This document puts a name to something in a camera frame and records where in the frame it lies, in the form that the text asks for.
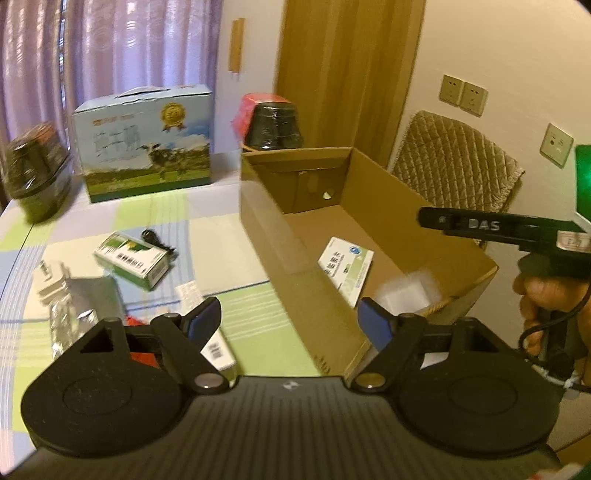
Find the person right hand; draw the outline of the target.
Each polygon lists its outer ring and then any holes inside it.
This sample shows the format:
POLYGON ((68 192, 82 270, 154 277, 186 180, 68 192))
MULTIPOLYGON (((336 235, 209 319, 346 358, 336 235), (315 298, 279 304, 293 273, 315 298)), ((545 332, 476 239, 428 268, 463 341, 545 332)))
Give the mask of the person right hand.
MULTIPOLYGON (((526 277, 522 274, 514 281, 514 291, 521 295, 520 311, 524 330, 541 323, 541 310, 569 312, 583 299, 589 281, 566 277, 526 277)), ((582 369, 582 378, 590 387, 590 298, 576 316, 581 339, 586 344, 588 356, 582 369)), ((543 332, 527 337, 527 351, 538 356, 542 347, 543 332)))

